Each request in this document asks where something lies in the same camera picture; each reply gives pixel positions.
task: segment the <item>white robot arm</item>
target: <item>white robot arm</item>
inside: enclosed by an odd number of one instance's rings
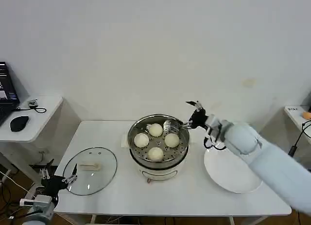
[[[212,146],[217,140],[245,161],[249,168],[274,192],[293,208],[311,214],[311,173],[279,147],[269,143],[248,124],[219,121],[206,116],[199,102],[188,102],[197,107],[187,128],[201,126],[207,130]]]

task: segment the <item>glass lid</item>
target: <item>glass lid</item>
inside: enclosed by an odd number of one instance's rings
[[[91,195],[105,188],[117,171],[116,156],[103,147],[88,148],[76,154],[66,165],[63,177],[67,178],[77,165],[77,180],[68,186],[76,195]]]

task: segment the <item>wall stain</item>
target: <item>wall stain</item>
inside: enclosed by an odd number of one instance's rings
[[[220,102],[220,101],[215,102],[215,103],[213,103],[213,104],[210,106],[210,110],[215,111],[215,110],[217,110],[218,108],[220,108],[222,105],[223,105],[223,103]]]
[[[247,78],[242,81],[242,86],[245,88],[253,88],[256,83],[257,83],[256,78]]]

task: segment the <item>steamed bun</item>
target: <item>steamed bun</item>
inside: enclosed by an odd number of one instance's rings
[[[152,135],[154,137],[159,137],[162,135],[162,133],[163,133],[163,128],[161,125],[156,124],[156,123],[150,125],[150,127],[149,127],[149,134],[150,135]]]
[[[168,134],[164,139],[165,145],[174,148],[179,144],[179,137],[177,134]]]
[[[134,144],[139,148],[143,148],[149,144],[149,138],[146,134],[137,134],[134,138]]]
[[[148,151],[148,158],[154,162],[161,162],[164,158],[164,154],[161,148],[153,147]]]

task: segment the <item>computer mouse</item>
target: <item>computer mouse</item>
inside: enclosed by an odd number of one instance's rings
[[[18,132],[25,128],[27,122],[29,120],[29,116],[21,116],[16,117],[11,120],[10,127],[12,132]]]

